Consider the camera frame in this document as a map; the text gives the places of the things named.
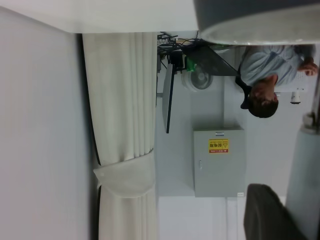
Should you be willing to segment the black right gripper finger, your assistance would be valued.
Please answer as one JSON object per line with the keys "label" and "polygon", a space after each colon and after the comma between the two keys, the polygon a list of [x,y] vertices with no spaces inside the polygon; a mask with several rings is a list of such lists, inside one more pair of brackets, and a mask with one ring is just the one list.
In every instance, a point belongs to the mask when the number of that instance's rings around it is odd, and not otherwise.
{"label": "black right gripper finger", "polygon": [[265,184],[247,187],[243,227],[247,240],[305,240],[278,195]]}

